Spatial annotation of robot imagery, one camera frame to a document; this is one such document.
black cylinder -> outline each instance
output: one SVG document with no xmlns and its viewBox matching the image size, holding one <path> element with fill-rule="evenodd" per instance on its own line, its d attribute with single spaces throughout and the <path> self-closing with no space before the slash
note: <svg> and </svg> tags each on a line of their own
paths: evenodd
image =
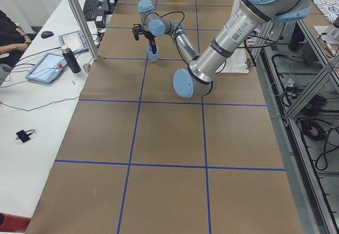
<svg viewBox="0 0 339 234">
<path fill-rule="evenodd" d="M 81 68 L 78 64 L 78 61 L 76 60 L 72 50 L 67 46 L 63 45 L 61 50 L 63 51 L 63 56 L 65 57 L 65 60 L 70 67 L 71 71 L 76 74 L 81 71 Z"/>
</svg>

white table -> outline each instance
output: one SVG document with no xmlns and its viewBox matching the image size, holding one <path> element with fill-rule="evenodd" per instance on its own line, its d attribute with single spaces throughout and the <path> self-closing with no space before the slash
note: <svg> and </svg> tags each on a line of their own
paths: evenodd
<svg viewBox="0 0 339 234">
<path fill-rule="evenodd" d="M 91 33 L 96 32 L 94 22 L 88 22 L 88 26 Z M 59 35 L 79 30 L 67 0 L 61 1 L 41 32 L 45 30 L 52 31 L 54 36 L 42 39 L 39 34 L 23 57 L 58 47 Z M 43 55 L 26 58 L 22 62 L 35 64 Z M 85 52 L 80 55 L 78 62 L 82 67 L 91 59 L 90 53 Z M 32 66 L 18 66 L 14 71 L 27 70 L 24 67 L 31 69 Z M 11 80 L 2 86 L 24 81 L 26 74 L 26 71 L 12 73 Z M 83 68 L 78 74 L 68 69 L 51 85 L 25 82 L 0 88 L 0 101 L 14 107 L 35 108 L 79 96 L 86 79 L 87 73 Z M 26 217 L 33 215 L 76 104 L 77 100 L 64 101 L 30 112 L 0 105 L 0 212 Z M 31 135 L 30 141 L 23 144 L 15 140 L 16 132 L 30 129 L 37 131 Z"/>
</svg>

blue cup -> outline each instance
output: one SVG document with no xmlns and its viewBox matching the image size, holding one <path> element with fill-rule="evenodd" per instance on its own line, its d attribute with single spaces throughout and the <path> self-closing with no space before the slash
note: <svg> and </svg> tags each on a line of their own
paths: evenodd
<svg viewBox="0 0 339 234">
<path fill-rule="evenodd" d="M 148 58 L 150 61 L 152 62 L 158 61 L 158 58 L 159 58 L 159 47 L 158 46 L 157 46 L 157 52 L 155 54 L 153 54 L 151 46 L 147 47 L 147 52 L 148 52 Z"/>
</svg>

tablet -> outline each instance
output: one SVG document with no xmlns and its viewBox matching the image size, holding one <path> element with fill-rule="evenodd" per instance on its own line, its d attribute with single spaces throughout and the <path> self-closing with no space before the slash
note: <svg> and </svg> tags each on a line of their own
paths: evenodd
<svg viewBox="0 0 339 234">
<path fill-rule="evenodd" d="M 74 54 L 88 51 L 88 46 L 81 30 L 59 35 L 61 46 L 67 45 Z"/>
<path fill-rule="evenodd" d="M 60 76 L 66 65 L 67 62 L 62 55 L 46 53 L 25 78 L 32 82 L 51 84 Z"/>
</svg>

person's arm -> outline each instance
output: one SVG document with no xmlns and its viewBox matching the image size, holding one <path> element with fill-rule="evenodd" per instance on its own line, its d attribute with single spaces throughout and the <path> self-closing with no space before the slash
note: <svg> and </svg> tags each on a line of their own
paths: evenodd
<svg viewBox="0 0 339 234">
<path fill-rule="evenodd" d="M 31 41 L 31 39 L 29 38 L 28 35 L 25 34 L 25 32 L 23 32 L 23 30 L 21 28 L 16 28 L 17 32 L 19 32 L 19 34 L 24 37 L 26 42 Z"/>
<path fill-rule="evenodd" d="M 28 48 L 28 45 L 25 44 L 25 43 L 9 44 L 9 45 L 5 45 L 5 46 L 0 46 L 0 54 L 10 53 L 14 50 L 24 52 L 24 51 L 26 51 L 27 48 Z"/>
</svg>

